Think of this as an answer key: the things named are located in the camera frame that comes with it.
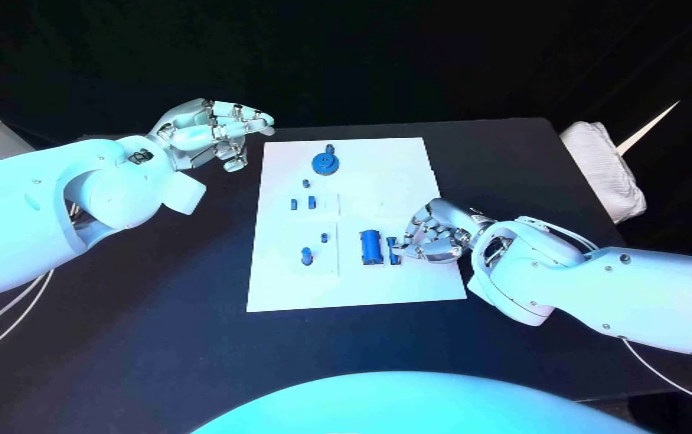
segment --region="dark wall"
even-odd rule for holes
[[[559,124],[660,1],[8,0],[1,118],[51,142],[143,132],[194,97],[279,126]]]

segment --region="robotic hand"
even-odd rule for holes
[[[537,219],[495,222],[442,199],[414,213],[393,251],[433,263],[453,262],[471,251],[468,289],[528,326],[538,326],[559,308],[602,334],[692,353],[687,256],[598,249]]]
[[[246,165],[244,134],[273,133],[256,109],[195,99],[174,107],[148,135],[92,139],[0,161],[0,292],[138,226],[161,204],[190,214],[205,187],[180,171],[213,157]],[[64,201],[83,215],[71,222]]]

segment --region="blue object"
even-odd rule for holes
[[[312,253],[308,247],[302,248],[302,264],[308,266],[312,263]]]
[[[505,382],[436,372],[368,372],[282,389],[194,434],[642,434],[576,402]]]
[[[360,242],[363,244],[363,264],[383,264],[381,249],[378,248],[378,231],[370,229],[360,233]]]
[[[334,156],[334,146],[327,144],[321,154],[312,159],[312,170],[319,176],[329,176],[338,169],[338,158]]]
[[[386,245],[389,246],[389,264],[391,266],[400,266],[400,256],[397,256],[391,252],[391,246],[396,244],[396,238],[394,237],[387,237],[386,238]]]

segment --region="table surface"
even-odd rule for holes
[[[533,328],[471,293],[464,301],[244,312],[265,140],[384,137],[423,138],[439,192],[451,201],[495,219],[527,215],[598,245],[622,245],[541,119],[250,136],[241,171],[226,174],[216,161],[191,171],[207,185],[191,216],[161,208],[142,226],[56,270],[30,315],[0,344],[5,429],[184,432],[283,387],[367,371],[469,374],[575,400],[670,390],[621,341],[569,315],[554,311]],[[459,268],[468,280],[468,259]],[[692,384],[686,356],[637,350],[664,374]]]

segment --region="white sheet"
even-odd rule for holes
[[[327,144],[340,167],[319,176],[311,160]],[[400,240],[410,215],[435,197],[420,138],[266,143],[247,312],[465,299],[455,263],[403,258],[400,266],[389,265],[386,237]],[[380,232],[381,265],[361,264],[358,233],[367,229]],[[312,251],[309,266],[301,263],[302,247]]]

